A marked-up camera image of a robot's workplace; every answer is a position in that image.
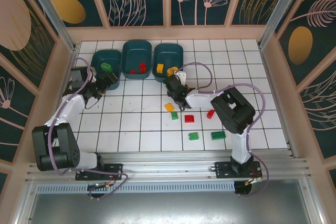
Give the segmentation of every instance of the grid line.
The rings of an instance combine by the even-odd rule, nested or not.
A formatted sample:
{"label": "grid line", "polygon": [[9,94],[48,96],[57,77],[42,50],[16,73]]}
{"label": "grid line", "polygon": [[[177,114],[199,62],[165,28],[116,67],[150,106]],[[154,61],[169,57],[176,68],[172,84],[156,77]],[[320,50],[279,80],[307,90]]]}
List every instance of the grid line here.
{"label": "grid line", "polygon": [[[198,82],[197,65],[195,65],[195,68],[196,68],[197,87],[199,87],[200,85],[199,85],[199,82]],[[201,110],[200,110],[200,117],[201,117],[201,127],[202,127],[203,150],[205,150],[204,131],[203,131],[203,121],[202,121],[202,112],[201,112]]]}
{"label": "grid line", "polygon": [[[210,51],[211,51],[211,61],[212,61],[213,65],[214,65],[214,58],[213,58],[213,56],[212,56],[211,43],[210,43]],[[214,81],[215,81],[215,85],[216,85],[216,90],[218,90],[217,81],[216,81],[216,76],[215,76],[215,68],[214,68]],[[225,139],[224,139],[224,147],[225,147],[225,149],[227,150]]]}
{"label": "grid line", "polygon": [[142,123],[142,101],[143,101],[143,80],[142,80],[142,93],[141,93],[141,111],[140,111],[140,133],[139,133],[139,151],[140,151],[140,144],[141,144],[141,123]]}
{"label": "grid line", "polygon": [[[251,80],[251,83],[252,83],[252,77],[251,77],[251,73],[250,73],[250,68],[249,68],[248,66],[247,66],[247,70],[248,70],[248,74],[250,75],[250,80]],[[256,104],[257,104],[257,107],[258,107],[258,111],[259,111],[259,113],[260,113],[261,111],[260,111],[259,104],[258,104],[258,100],[257,100],[256,90],[253,89],[253,93],[254,93],[254,97],[255,97],[255,100],[256,100]],[[268,141],[267,141],[267,137],[266,137],[266,132],[265,132],[264,124],[262,123],[263,121],[262,121],[261,117],[260,117],[260,122],[261,122],[261,125],[262,125],[262,131],[263,131],[264,136],[265,136],[266,145],[267,145],[267,148],[269,149],[269,145],[268,145]]]}
{"label": "grid line", "polygon": [[124,85],[124,90],[123,90],[123,95],[122,95],[122,101],[121,101],[121,113],[120,113],[120,125],[119,125],[119,137],[118,137],[118,147],[117,147],[117,152],[119,151],[119,143],[120,143],[120,132],[121,132],[121,122],[122,122],[122,108],[124,105],[124,95],[125,95],[125,87],[126,87],[126,80],[125,80],[125,85]]}

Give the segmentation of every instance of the red cube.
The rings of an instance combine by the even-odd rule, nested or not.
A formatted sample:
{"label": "red cube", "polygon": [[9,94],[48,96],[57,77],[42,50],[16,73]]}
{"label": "red cube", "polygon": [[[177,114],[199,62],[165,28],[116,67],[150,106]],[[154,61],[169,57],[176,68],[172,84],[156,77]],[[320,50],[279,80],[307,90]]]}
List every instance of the red cube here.
{"label": "red cube", "polygon": [[212,116],[214,115],[214,113],[215,113],[215,110],[210,110],[210,111],[207,113],[206,117],[209,118],[209,119],[211,119]]}
{"label": "red cube", "polygon": [[141,62],[140,63],[140,73],[146,73],[146,72],[147,72],[146,63]]}
{"label": "red cube", "polygon": [[194,123],[195,122],[195,119],[194,119],[194,116],[193,115],[185,115],[184,116],[184,121],[186,123]]}

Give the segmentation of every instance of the yellow block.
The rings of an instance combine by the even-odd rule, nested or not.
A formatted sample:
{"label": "yellow block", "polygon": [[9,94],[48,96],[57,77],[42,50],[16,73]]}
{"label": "yellow block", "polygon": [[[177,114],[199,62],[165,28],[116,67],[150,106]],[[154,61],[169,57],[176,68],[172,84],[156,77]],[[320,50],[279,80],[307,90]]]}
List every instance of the yellow block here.
{"label": "yellow block", "polygon": [[168,70],[167,70],[167,75],[168,75],[168,76],[172,76],[172,75],[174,74],[175,71],[178,71],[178,67],[168,68]]}
{"label": "yellow block", "polygon": [[157,64],[156,72],[157,73],[163,73],[163,64]]}
{"label": "yellow block", "polygon": [[167,103],[164,107],[168,112],[172,112],[174,110],[174,106],[171,103]]}

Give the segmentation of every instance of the black motor joint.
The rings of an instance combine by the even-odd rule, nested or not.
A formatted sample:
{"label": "black motor joint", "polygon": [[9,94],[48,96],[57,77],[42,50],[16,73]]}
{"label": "black motor joint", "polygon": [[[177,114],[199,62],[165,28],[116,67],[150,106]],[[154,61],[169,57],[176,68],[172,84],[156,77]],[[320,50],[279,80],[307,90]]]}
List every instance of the black motor joint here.
{"label": "black motor joint", "polygon": [[188,88],[187,85],[183,86],[179,78],[175,75],[167,77],[163,81],[163,84],[167,88],[167,95],[171,97],[181,109],[191,109],[185,98],[195,88]]}
{"label": "black motor joint", "polygon": [[[87,67],[72,68],[71,81],[69,81],[66,91],[63,96],[73,94],[82,87],[88,76]],[[107,89],[118,81],[118,78],[113,73],[103,73],[96,76],[96,81],[92,79],[79,92],[83,96],[85,104],[88,103],[91,97],[100,99]]]}

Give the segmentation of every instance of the green block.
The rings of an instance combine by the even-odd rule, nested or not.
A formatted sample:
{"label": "green block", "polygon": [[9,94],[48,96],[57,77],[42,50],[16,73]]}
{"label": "green block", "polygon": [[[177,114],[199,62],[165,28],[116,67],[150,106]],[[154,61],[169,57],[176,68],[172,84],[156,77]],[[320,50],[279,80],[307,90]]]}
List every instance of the green block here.
{"label": "green block", "polygon": [[112,66],[110,64],[103,62],[100,64],[100,67],[103,72],[112,73]]}
{"label": "green block", "polygon": [[197,132],[192,132],[188,134],[189,140],[198,140],[198,133]]}
{"label": "green block", "polygon": [[225,136],[225,132],[224,131],[216,131],[216,132],[212,132],[211,133],[211,139],[212,140],[217,140],[217,139],[224,139]]}
{"label": "green block", "polygon": [[178,117],[176,111],[172,111],[171,114],[172,114],[172,120],[177,120],[177,119],[179,119],[179,117]]}

